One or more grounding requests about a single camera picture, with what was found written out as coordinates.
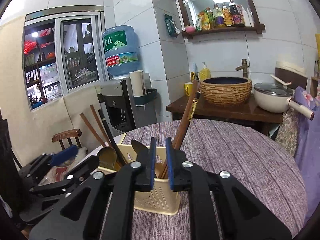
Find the wooden chair with cat cushion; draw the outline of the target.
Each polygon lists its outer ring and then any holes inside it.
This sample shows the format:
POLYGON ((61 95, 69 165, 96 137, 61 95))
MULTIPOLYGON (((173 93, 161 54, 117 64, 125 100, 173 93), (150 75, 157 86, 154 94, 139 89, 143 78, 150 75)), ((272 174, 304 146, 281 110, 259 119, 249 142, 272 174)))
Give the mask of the wooden chair with cat cushion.
POLYGON ((62 150, 52 156, 50 170, 39 183, 40 186, 62 181, 84 159, 87 148, 81 145, 81 135, 80 129, 71 129, 52 137, 52 142, 59 142, 62 150))

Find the yellow soap bottle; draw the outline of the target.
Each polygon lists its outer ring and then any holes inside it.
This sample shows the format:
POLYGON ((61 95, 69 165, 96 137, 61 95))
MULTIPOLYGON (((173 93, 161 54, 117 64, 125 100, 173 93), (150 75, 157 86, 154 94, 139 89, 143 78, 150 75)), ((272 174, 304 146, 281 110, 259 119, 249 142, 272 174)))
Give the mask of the yellow soap bottle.
POLYGON ((208 78, 211 78, 210 70, 208 69, 206 63, 203 62, 203 67, 199 72, 199 80, 203 81, 208 78))

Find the silver black water dispenser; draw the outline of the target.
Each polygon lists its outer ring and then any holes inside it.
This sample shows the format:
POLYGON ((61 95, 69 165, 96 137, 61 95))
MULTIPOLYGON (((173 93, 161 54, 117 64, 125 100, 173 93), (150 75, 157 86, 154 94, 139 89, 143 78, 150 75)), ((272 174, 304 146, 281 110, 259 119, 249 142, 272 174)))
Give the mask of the silver black water dispenser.
POLYGON ((98 99, 108 117, 114 136, 155 124, 157 90, 151 87, 150 76, 143 74, 146 95, 135 98, 130 77, 121 76, 100 85, 98 99))

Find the purple striped tablecloth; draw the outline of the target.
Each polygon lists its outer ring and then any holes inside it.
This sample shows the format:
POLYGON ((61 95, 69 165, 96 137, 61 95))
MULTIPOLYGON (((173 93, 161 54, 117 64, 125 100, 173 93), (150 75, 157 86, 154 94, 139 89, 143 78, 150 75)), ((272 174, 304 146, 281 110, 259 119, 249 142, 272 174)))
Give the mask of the purple striped tablecloth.
MULTIPOLYGON (((180 121, 161 122, 127 132, 124 144, 135 139, 145 146, 151 137, 165 146, 180 121)), ((277 142, 249 128, 229 122, 193 119, 181 150, 204 170, 226 170, 240 181, 291 231, 302 229, 307 213, 303 178, 291 155, 277 142)), ((180 194, 179 211, 166 216, 134 210, 131 239, 190 239, 188 194, 180 194)))

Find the dark wooden side table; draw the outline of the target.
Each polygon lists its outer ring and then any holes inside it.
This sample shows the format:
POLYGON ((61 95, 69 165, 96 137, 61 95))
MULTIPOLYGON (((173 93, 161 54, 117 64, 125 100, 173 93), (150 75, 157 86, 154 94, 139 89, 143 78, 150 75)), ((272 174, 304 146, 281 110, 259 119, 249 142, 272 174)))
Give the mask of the dark wooden side table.
POLYGON ((263 110, 257 105, 252 95, 241 105, 227 107, 214 106, 201 97, 197 103, 194 118, 231 122, 251 127, 264 135, 268 135, 272 126, 283 122, 281 113, 263 110))

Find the wooden wall shelf mirror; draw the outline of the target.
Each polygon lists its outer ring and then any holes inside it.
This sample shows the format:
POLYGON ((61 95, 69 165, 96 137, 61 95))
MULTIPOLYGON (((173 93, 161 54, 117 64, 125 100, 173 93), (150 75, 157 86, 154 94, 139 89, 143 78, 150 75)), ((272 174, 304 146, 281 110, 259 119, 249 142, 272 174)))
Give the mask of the wooden wall shelf mirror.
POLYGON ((176 0, 180 7, 184 31, 195 36, 236 31, 262 34, 265 25, 259 20, 253 0, 176 0))

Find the brass faucet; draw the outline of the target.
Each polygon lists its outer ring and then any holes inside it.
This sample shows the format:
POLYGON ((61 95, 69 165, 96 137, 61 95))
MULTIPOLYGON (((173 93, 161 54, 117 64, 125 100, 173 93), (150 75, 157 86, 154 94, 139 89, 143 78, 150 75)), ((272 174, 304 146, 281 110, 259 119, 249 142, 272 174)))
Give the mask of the brass faucet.
POLYGON ((242 59, 241 62, 242 62, 242 65, 239 66, 239 67, 236 67, 235 70, 236 71, 242 70, 243 77, 248 78, 249 65, 247 64, 247 60, 246 59, 242 59))

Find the white pot with lid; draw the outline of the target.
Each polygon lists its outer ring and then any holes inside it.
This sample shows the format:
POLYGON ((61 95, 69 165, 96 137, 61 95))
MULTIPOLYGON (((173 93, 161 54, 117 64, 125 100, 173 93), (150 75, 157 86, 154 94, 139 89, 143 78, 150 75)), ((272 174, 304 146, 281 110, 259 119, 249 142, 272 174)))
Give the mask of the white pot with lid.
POLYGON ((286 88, 275 83, 261 82, 256 83, 253 89, 257 105, 268 112, 284 113, 291 107, 309 120, 313 120, 315 116, 312 110, 295 102, 291 88, 286 88))

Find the silver metal spoon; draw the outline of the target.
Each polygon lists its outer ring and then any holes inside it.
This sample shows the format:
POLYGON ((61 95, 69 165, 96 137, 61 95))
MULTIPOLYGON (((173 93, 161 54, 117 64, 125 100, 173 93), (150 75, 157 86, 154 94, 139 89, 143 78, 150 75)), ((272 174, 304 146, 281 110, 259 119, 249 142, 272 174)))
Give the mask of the silver metal spoon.
POLYGON ((136 140, 131 140, 131 146, 137 154, 136 161, 140 161, 141 163, 146 164, 148 161, 149 149, 141 142, 138 142, 136 140))

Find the blue water jug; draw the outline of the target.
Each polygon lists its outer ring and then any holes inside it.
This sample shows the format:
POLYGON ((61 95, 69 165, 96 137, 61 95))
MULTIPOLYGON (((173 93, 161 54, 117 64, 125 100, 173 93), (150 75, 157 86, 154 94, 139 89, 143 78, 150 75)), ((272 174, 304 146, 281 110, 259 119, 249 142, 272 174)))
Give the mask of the blue water jug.
POLYGON ((120 25, 105 30, 103 48, 109 75, 116 77, 139 70, 137 35, 131 26, 120 25))

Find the woven basin sink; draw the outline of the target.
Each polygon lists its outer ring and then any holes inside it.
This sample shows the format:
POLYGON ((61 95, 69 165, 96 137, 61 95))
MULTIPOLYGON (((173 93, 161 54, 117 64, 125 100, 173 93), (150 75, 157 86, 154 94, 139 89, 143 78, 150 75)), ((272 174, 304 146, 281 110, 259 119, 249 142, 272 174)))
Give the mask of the woven basin sink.
POLYGON ((215 106, 236 106, 246 102, 252 81, 245 77, 211 77, 200 81, 201 95, 215 106))

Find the yellow mug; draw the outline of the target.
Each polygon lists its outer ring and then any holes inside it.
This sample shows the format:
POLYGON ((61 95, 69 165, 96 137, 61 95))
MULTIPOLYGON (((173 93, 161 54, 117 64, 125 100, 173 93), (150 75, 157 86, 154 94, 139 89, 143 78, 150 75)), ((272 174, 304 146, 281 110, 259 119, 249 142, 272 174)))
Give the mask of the yellow mug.
POLYGON ((193 83, 192 82, 186 82, 184 84, 184 91, 186 96, 191 96, 192 91, 193 91, 193 83))

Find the cream perforated utensil holder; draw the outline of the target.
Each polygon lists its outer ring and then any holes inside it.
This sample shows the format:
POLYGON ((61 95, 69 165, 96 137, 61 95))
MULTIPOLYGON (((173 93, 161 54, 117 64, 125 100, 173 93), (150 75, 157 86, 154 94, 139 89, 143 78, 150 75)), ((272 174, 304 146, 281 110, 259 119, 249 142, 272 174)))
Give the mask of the cream perforated utensil holder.
MULTIPOLYGON (((131 145, 118 144, 130 163, 136 160, 137 154, 131 145)), ((155 174, 159 175, 165 161, 165 147, 156 146, 155 174)), ((99 166, 97 171, 104 174, 116 172, 99 166)), ((178 213, 181 197, 178 192, 173 192, 169 186, 168 179, 154 178, 153 190, 151 192, 135 192, 134 208, 151 213, 173 216, 178 213)))

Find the purple floral cloth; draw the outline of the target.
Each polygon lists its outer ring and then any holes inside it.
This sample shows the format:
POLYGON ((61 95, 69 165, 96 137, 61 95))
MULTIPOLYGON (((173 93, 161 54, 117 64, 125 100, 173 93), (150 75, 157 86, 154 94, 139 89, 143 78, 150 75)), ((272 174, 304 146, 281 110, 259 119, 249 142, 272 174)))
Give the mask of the purple floral cloth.
POLYGON ((298 146, 295 154, 307 195, 308 210, 305 221, 308 221, 319 204, 319 97, 314 98, 302 87, 297 87, 294 100, 314 112, 312 120, 299 115, 298 146))

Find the green hanging packet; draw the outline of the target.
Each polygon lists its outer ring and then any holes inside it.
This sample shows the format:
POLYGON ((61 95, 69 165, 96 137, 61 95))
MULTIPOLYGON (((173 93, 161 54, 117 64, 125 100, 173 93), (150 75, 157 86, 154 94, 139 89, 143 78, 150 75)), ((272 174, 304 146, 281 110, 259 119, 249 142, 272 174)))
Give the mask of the green hanging packet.
POLYGON ((180 30, 176 26, 172 16, 164 14, 164 22, 170 37, 178 37, 180 35, 180 30))

